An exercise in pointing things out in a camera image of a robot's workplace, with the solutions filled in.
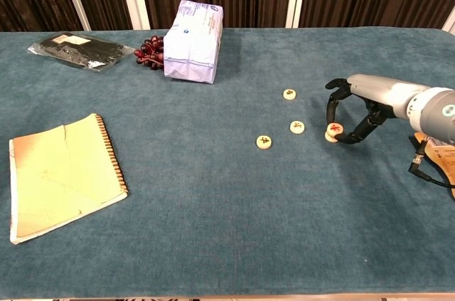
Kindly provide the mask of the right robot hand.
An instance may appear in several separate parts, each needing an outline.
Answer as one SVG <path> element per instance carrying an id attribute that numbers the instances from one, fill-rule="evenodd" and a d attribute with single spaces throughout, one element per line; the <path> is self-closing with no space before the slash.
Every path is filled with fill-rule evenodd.
<path id="1" fill-rule="evenodd" d="M 330 142 L 357 144 L 387 119 L 408 120 L 407 106 L 420 92 L 414 83 L 376 75 L 355 74 L 348 78 L 335 78 L 326 84 L 330 94 L 326 106 L 325 138 Z M 352 132 L 345 133 L 343 126 L 335 121 L 336 108 L 341 100 L 357 96 L 365 102 L 367 115 Z"/>

